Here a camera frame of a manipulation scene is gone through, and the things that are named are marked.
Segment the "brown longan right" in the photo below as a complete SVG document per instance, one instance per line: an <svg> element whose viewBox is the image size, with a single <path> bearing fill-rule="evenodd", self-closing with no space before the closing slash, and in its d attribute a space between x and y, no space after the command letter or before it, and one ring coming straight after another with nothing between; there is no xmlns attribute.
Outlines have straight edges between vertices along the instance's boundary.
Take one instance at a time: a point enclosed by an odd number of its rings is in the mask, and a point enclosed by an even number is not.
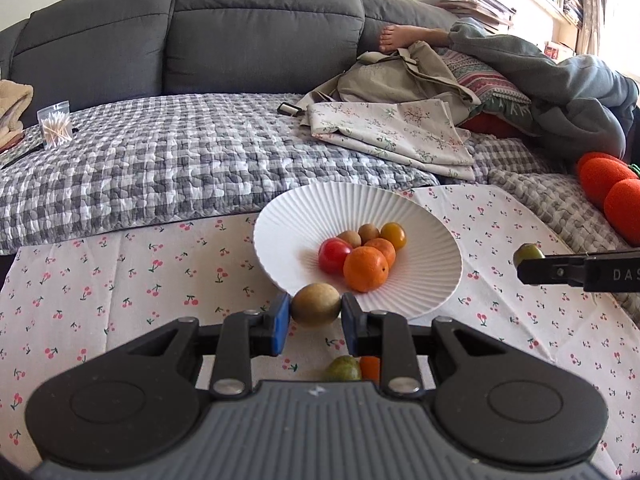
<svg viewBox="0 0 640 480"><path fill-rule="evenodd" d="M361 244L367 244L370 240L374 240L380 236L380 230L373 223L365 223L358 229Z"/></svg>

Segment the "yellow orange tomato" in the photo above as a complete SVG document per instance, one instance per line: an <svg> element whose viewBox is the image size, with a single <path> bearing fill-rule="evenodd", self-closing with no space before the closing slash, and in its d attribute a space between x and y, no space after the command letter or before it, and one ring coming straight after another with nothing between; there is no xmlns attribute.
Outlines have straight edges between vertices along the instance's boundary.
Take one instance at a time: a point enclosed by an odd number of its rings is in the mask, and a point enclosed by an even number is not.
<svg viewBox="0 0 640 480"><path fill-rule="evenodd" d="M387 222L380 229L380 237L388 240L398 252L407 244L407 234L405 229L397 222Z"/></svg>

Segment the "small orange tomato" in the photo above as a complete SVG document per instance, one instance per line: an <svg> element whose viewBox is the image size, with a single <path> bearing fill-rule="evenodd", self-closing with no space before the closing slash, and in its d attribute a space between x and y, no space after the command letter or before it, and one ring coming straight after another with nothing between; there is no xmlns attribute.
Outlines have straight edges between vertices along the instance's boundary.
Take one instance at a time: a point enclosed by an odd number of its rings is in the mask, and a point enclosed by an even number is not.
<svg viewBox="0 0 640 480"><path fill-rule="evenodd" d="M378 385L381 380L381 360L376 356L362 356L359 359L360 376L366 382Z"/></svg>

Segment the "grey blue garment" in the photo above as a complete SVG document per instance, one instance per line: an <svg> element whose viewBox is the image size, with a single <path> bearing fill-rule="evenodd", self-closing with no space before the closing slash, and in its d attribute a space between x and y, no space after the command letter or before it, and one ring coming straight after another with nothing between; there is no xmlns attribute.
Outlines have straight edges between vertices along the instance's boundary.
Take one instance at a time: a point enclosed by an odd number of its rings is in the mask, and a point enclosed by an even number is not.
<svg viewBox="0 0 640 480"><path fill-rule="evenodd" d="M590 152L639 161L639 85L590 54L554 62L512 35L487 35L457 22L452 50L474 56L506 76L532 101L535 136L553 156L574 162Z"/></svg>

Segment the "large orange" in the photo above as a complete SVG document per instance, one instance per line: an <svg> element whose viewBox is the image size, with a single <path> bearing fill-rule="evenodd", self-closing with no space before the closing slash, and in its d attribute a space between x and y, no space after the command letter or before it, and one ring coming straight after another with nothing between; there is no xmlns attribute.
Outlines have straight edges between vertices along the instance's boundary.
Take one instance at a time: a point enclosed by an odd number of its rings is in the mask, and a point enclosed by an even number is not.
<svg viewBox="0 0 640 480"><path fill-rule="evenodd" d="M396 249L395 246L383 237L372 238L368 240L366 247L372 247L378 250L386 259L388 267L391 269L396 261Z"/></svg>
<svg viewBox="0 0 640 480"><path fill-rule="evenodd" d="M361 246L346 258L343 275L346 285L356 292L372 292L385 284L390 268L375 248Z"/></svg>

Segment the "beige fleece blanket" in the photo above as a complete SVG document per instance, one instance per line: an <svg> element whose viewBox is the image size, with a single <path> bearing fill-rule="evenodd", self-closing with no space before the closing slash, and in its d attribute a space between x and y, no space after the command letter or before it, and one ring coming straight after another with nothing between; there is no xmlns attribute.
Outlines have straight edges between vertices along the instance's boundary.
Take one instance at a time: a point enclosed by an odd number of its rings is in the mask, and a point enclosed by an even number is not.
<svg viewBox="0 0 640 480"><path fill-rule="evenodd" d="M13 148L24 138L21 117L28 109L34 88L30 84L18 84L9 79L0 80L1 151Z"/></svg>

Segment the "large orange front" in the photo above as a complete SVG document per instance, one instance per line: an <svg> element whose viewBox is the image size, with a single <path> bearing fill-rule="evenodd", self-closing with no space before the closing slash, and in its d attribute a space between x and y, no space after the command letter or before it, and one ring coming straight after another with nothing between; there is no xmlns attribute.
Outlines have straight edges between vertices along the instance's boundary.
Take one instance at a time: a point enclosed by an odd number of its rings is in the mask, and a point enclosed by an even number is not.
<svg viewBox="0 0 640 480"><path fill-rule="evenodd" d="M361 246L346 258L343 275L346 285L356 292L372 292L385 284L390 268L375 248Z"/></svg>

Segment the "grey checkered quilt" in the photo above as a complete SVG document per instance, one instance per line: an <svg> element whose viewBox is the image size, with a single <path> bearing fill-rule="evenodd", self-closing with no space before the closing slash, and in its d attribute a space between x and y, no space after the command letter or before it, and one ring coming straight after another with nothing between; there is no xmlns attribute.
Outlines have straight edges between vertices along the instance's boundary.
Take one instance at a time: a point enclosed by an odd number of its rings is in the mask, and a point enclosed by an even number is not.
<svg viewBox="0 0 640 480"><path fill-rule="evenodd" d="M255 212L316 182L389 191L440 177L314 139L277 113L277 94L180 94L70 116L70 142L37 127L1 157L1 250L123 229Z"/></svg>

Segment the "grey woven blanket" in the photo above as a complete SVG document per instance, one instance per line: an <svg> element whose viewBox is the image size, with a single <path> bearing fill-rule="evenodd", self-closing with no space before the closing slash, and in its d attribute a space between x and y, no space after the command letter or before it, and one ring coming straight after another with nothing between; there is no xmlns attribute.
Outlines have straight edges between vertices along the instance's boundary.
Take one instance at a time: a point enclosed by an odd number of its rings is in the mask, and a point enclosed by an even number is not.
<svg viewBox="0 0 640 480"><path fill-rule="evenodd" d="M491 170L488 183L533 211L574 252L629 249L602 212L586 199L578 180L566 174L516 174Z"/></svg>

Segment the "brown longan left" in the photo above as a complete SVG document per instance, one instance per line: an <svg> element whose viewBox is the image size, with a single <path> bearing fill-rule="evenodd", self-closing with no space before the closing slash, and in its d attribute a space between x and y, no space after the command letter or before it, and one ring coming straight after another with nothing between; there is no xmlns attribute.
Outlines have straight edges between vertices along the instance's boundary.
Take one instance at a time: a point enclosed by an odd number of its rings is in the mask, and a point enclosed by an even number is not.
<svg viewBox="0 0 640 480"><path fill-rule="evenodd" d="M357 231L346 230L337 235L340 240L344 240L351 248L360 247L362 244L361 236Z"/></svg>

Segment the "person's bare foot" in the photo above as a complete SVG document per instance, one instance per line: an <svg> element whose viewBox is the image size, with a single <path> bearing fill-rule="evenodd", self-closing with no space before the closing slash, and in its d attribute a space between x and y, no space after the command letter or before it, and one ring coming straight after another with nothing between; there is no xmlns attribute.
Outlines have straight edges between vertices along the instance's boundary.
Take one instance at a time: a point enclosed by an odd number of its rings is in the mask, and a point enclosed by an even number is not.
<svg viewBox="0 0 640 480"><path fill-rule="evenodd" d="M378 48L383 53L390 53L408 48L417 41L424 41L435 48L446 48L449 46L449 35L446 30L439 28L390 25L381 30L378 37Z"/></svg>

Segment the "red tomato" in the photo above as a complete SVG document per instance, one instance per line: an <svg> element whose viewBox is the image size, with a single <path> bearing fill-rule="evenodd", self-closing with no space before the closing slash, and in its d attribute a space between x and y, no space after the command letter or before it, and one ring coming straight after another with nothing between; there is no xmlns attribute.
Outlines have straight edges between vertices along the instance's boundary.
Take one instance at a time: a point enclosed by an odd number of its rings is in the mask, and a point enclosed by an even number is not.
<svg viewBox="0 0 640 480"><path fill-rule="evenodd" d="M318 250L318 266L327 274L342 275L346 258L352 246L338 237L325 240Z"/></svg>

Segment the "green fruit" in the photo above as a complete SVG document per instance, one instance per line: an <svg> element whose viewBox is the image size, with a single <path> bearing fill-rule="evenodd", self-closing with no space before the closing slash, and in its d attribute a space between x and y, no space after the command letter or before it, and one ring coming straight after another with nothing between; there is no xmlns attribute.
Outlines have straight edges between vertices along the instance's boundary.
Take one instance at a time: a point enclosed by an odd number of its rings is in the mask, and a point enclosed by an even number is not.
<svg viewBox="0 0 640 480"><path fill-rule="evenodd" d="M325 382L359 382L360 365L352 356L339 356L334 359L322 374Z"/></svg>
<svg viewBox="0 0 640 480"><path fill-rule="evenodd" d="M544 253L536 244L525 243L513 254L513 264L517 268L523 261L543 259Z"/></svg>

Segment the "brown kiwi fruit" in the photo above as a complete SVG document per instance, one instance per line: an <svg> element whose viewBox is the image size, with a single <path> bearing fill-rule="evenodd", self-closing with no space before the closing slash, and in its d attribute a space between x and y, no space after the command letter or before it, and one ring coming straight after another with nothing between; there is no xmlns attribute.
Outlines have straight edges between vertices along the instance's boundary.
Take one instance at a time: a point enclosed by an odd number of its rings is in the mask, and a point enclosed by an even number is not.
<svg viewBox="0 0 640 480"><path fill-rule="evenodd" d="M306 285L293 297L290 312L293 320L304 327L317 328L331 324L341 311L341 294L330 284Z"/></svg>

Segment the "dark grey sofa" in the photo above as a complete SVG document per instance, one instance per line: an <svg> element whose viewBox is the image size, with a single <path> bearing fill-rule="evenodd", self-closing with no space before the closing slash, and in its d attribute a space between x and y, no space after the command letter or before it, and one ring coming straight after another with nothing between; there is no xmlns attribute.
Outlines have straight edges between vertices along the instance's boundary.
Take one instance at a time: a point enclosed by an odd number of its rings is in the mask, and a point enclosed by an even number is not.
<svg viewBox="0 0 640 480"><path fill-rule="evenodd" d="M416 0L62 0L1 34L23 114L179 93L304 93L378 47L390 24L448 28Z"/></svg>

